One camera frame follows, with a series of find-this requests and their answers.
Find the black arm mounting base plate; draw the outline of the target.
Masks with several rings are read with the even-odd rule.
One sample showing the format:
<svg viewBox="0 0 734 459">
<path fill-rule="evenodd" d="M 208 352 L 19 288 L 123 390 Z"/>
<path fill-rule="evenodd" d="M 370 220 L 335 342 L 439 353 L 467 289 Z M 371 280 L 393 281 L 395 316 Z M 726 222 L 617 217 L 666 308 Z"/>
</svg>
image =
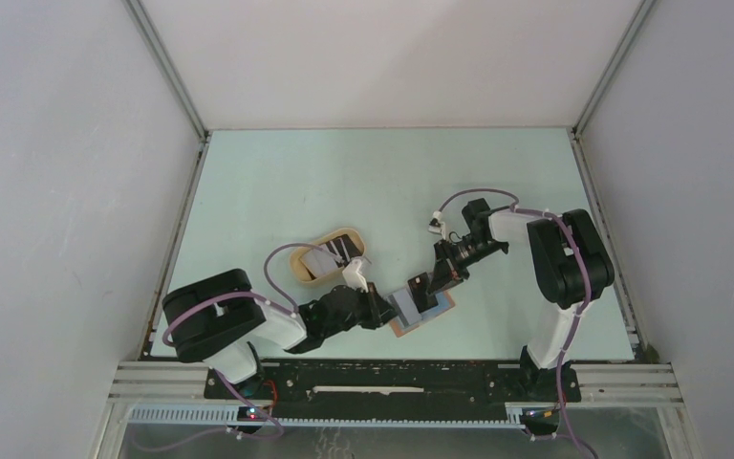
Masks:
<svg viewBox="0 0 734 459">
<path fill-rule="evenodd" d="M 273 415 L 455 415 L 488 419 L 507 404 L 581 400 L 576 372 L 523 369 L 496 360 L 267 359 L 263 377 L 239 389 L 274 402 Z"/>
</svg>

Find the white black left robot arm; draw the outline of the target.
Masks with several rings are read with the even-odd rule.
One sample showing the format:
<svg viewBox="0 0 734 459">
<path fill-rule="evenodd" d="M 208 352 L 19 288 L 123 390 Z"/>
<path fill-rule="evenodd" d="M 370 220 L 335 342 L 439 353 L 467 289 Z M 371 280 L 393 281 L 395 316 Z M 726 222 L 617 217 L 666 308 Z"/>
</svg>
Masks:
<svg viewBox="0 0 734 459">
<path fill-rule="evenodd" d="M 169 293 L 162 311 L 167 327 L 161 341 L 175 350 L 178 361 L 205 363 L 246 399 L 259 394 L 264 385 L 255 339 L 290 354 L 305 354 L 354 328 L 377 330 L 397 315 L 372 282 L 362 288 L 334 287 L 289 310 L 255 293 L 242 269 Z"/>
</svg>

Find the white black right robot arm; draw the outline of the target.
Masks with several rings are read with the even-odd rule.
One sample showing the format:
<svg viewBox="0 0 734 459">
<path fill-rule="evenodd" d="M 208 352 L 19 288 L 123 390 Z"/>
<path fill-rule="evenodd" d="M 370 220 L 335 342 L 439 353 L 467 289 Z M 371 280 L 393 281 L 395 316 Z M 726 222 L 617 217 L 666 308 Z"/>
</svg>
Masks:
<svg viewBox="0 0 734 459">
<path fill-rule="evenodd" d="M 541 400 L 556 386 L 552 369 L 561 367 L 581 318 L 615 280 L 614 265 L 592 217 L 584 209 L 561 214 L 522 208 L 516 202 L 491 208 L 484 199 L 462 209 L 466 235 L 451 240 L 443 210 L 432 214 L 428 229 L 439 235 L 428 295 L 469 278 L 469 268 L 490 255 L 508 252 L 513 242 L 529 247 L 536 284 L 548 307 L 523 349 L 517 375 L 521 393 Z"/>
</svg>

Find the pink leather card holder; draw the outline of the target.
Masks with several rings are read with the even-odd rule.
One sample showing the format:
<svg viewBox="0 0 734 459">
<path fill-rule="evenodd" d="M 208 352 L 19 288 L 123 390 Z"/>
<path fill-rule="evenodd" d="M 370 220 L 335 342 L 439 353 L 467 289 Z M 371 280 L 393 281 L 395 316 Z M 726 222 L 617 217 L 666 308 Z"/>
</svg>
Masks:
<svg viewBox="0 0 734 459">
<path fill-rule="evenodd" d="M 433 299 L 435 303 L 432 307 L 420 310 L 409 288 L 389 294 L 386 300 L 396 313 L 396 316 L 389 321 L 394 335 L 397 338 L 403 337 L 455 307 L 455 302 L 448 292 L 438 293 Z"/>
</svg>

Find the beige oval card tray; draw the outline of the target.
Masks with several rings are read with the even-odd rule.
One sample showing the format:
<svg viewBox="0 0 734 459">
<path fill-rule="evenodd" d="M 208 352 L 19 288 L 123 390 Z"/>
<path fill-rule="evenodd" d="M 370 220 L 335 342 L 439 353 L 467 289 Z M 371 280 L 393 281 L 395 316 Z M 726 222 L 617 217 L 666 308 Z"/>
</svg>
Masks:
<svg viewBox="0 0 734 459">
<path fill-rule="evenodd" d="M 366 252 L 366 243 L 356 229 L 341 228 L 294 247 L 289 264 L 300 284 L 314 286 L 333 280 L 353 259 Z"/>
</svg>

